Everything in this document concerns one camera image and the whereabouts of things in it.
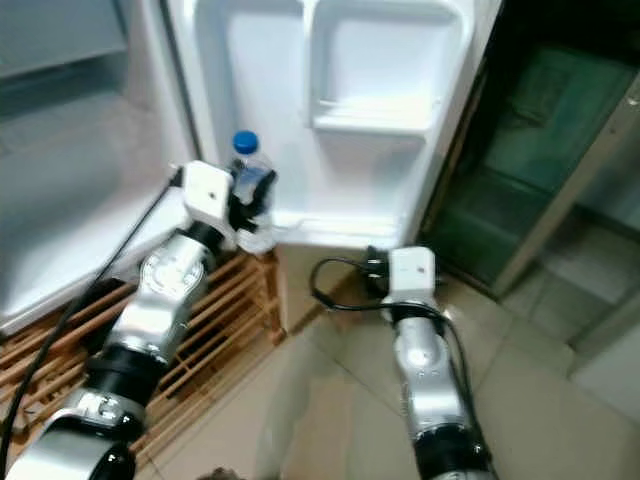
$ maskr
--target refrigerator door shelf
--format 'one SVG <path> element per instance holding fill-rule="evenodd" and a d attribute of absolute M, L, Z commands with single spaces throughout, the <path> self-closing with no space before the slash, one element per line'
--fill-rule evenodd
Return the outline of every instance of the refrigerator door shelf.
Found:
<path fill-rule="evenodd" d="M 472 15 L 434 0 L 320 0 L 306 12 L 310 124 L 428 135 L 453 94 Z"/>
<path fill-rule="evenodd" d="M 410 241 L 457 121 L 472 0 L 169 0 L 169 14 L 203 159 L 226 165 L 235 130 L 258 134 L 281 242 Z"/>

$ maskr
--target blue bottle cap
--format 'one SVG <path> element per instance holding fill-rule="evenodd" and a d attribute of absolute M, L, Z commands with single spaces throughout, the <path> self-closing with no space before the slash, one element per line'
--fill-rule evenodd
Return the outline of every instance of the blue bottle cap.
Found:
<path fill-rule="evenodd" d="M 233 136 L 233 148 L 241 155 L 251 155 L 258 150 L 258 136 L 250 130 L 240 130 Z"/>

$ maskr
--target wooden slat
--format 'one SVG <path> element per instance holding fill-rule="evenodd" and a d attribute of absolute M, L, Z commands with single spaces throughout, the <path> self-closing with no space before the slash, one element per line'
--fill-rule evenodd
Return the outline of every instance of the wooden slat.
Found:
<path fill-rule="evenodd" d="M 253 354 L 245 354 L 243 349 L 253 348 L 256 338 L 268 343 L 262 325 L 267 330 L 273 328 L 279 306 L 277 295 L 272 298 L 275 265 L 272 257 L 256 260 L 237 255 L 209 275 L 209 292 L 191 309 L 176 365 L 165 374 L 148 406 L 149 418 L 155 423 L 134 445 L 142 461 L 148 459 L 148 452 L 162 448 L 198 418 L 255 364 Z M 72 316 L 68 331 L 54 343 L 34 375 L 20 407 L 20 432 L 33 438 L 69 392 L 84 382 L 87 353 L 83 342 L 120 314 L 131 300 L 132 290 L 133 286 L 122 285 Z M 0 371 L 0 406 L 8 405 L 60 314 L 48 315 L 5 343 L 0 354 L 0 365 L 5 367 Z M 14 442 L 12 455 L 25 446 Z"/>

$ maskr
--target green glass door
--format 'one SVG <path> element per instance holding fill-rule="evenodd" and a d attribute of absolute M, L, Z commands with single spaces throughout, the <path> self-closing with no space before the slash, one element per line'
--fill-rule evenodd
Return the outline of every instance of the green glass door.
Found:
<path fill-rule="evenodd" d="M 497 109 L 496 126 L 482 148 L 465 144 L 422 242 L 495 290 L 635 75 L 632 66 L 581 51 L 534 49 L 513 87 L 505 86 L 502 102 L 481 103 L 485 111 Z M 472 123 L 474 128 L 481 127 Z"/>

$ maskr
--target black cable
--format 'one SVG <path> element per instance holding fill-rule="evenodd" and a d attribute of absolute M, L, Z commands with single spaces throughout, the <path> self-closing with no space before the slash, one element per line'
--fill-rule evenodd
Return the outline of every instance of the black cable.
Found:
<path fill-rule="evenodd" d="M 76 313 L 80 308 L 84 307 L 84 304 L 87 302 L 89 296 L 92 293 L 92 290 L 96 287 L 96 285 L 100 282 L 100 280 L 106 275 L 106 273 L 111 269 L 111 267 L 113 266 L 115 261 L 118 259 L 122 251 L 131 242 L 131 239 L 136 235 L 136 233 L 138 233 L 138 230 L 140 230 L 140 227 L 142 227 L 142 225 L 147 220 L 149 215 L 151 215 L 153 210 L 155 210 L 155 208 L 158 206 L 158 204 L 160 203 L 162 198 L 165 196 L 165 194 L 167 193 L 170 187 L 171 187 L 171 182 L 167 182 L 167 184 L 163 187 L 162 191 L 156 196 L 153 203 L 149 205 L 149 207 L 145 210 L 145 212 L 142 214 L 140 219 L 133 226 L 133 228 L 131 229 L 129 234 L 126 236 L 126 238 L 122 241 L 120 246 L 116 249 L 113 255 L 111 255 L 109 260 L 107 260 L 107 262 L 104 264 L 102 269 L 91 281 L 89 286 L 85 288 L 85 290 L 82 292 L 80 296 L 76 297 L 69 304 L 65 312 L 62 314 L 62 316 L 58 320 L 58 323 L 56 324 L 53 331 L 49 334 L 45 342 L 42 344 L 42 347 L 40 347 L 40 350 L 38 351 L 38 355 L 36 356 L 35 360 L 31 363 L 31 365 L 29 365 L 29 369 L 27 370 L 27 373 L 22 379 L 22 383 L 20 383 L 18 390 L 13 396 L 13 400 L 11 401 L 11 407 L 9 408 L 9 413 L 7 413 L 7 416 L 5 417 L 3 422 L 4 429 L 2 432 L 2 444 L 0 445 L 0 479 L 4 480 L 6 477 L 7 463 L 9 459 L 8 458 L 9 446 L 11 445 L 11 436 L 13 433 L 13 424 L 15 423 L 16 417 L 18 415 L 20 402 L 22 401 L 22 398 L 24 397 L 25 393 L 27 392 L 27 389 L 29 388 L 29 384 L 31 383 L 33 375 L 42 365 L 42 362 L 46 358 L 47 353 L 51 348 L 51 345 L 54 344 L 54 342 L 58 339 L 58 337 L 64 331 L 67 325 L 67 322 L 69 321 L 71 316 L 74 313 Z"/>
<path fill-rule="evenodd" d="M 469 417 L 471 420 L 471 424 L 473 429 L 475 430 L 478 436 L 478 443 L 484 449 L 488 463 L 490 472 L 493 474 L 496 480 L 499 480 L 499 476 L 495 471 L 492 462 L 491 451 L 489 450 L 489 446 L 484 437 L 482 426 L 480 425 L 480 421 L 478 419 L 478 414 L 476 412 L 475 402 L 473 399 L 473 390 L 471 388 L 471 377 L 469 375 L 469 365 L 467 363 L 467 356 L 462 345 L 462 340 L 460 338 L 460 334 L 456 329 L 455 325 L 451 321 L 450 318 L 440 313 L 437 309 L 424 304 L 424 303 L 414 303 L 414 302 L 390 302 L 390 303 L 377 303 L 372 305 L 345 305 L 341 303 L 336 303 L 333 299 L 322 292 L 317 287 L 317 279 L 318 274 L 321 268 L 328 263 L 343 263 L 348 264 L 353 267 L 356 267 L 360 270 L 366 270 L 367 266 L 363 265 L 361 262 L 356 260 L 352 260 L 350 258 L 344 257 L 327 257 L 320 260 L 311 270 L 311 274 L 309 275 L 309 290 L 311 292 L 311 296 L 318 300 L 324 307 L 330 310 L 342 310 L 348 312 L 364 312 L 364 311 L 374 311 L 374 310 L 386 310 L 393 307 L 404 307 L 411 309 L 420 309 L 424 312 L 425 317 L 443 323 L 446 328 L 451 333 L 454 343 L 456 344 L 456 350 L 458 351 L 460 368 L 457 369 L 454 362 L 452 362 L 454 366 L 454 373 L 458 378 L 458 383 L 460 384 L 460 390 L 462 392 L 462 398 L 467 406 L 467 410 L 469 413 Z"/>

